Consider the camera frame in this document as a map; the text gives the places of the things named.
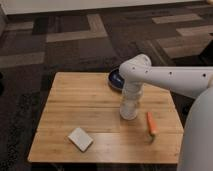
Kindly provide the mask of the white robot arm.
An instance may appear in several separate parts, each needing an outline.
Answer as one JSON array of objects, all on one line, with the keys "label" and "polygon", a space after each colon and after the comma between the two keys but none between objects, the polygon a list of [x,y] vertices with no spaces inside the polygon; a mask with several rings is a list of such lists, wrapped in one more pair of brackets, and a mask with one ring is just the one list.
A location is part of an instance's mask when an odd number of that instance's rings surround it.
[{"label": "white robot arm", "polygon": [[194,99],[186,119],[177,171],[213,171],[213,67],[153,66],[140,54],[123,62],[124,79],[120,115],[137,116],[144,83]]}]

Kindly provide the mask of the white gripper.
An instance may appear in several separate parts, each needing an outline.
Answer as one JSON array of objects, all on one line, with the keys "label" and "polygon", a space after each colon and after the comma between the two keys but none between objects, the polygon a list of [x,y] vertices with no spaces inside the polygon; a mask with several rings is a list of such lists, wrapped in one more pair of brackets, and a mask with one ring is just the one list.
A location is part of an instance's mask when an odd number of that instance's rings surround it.
[{"label": "white gripper", "polygon": [[122,89],[123,100],[125,102],[133,101],[138,103],[143,94],[142,87],[143,84],[141,82],[125,82]]}]

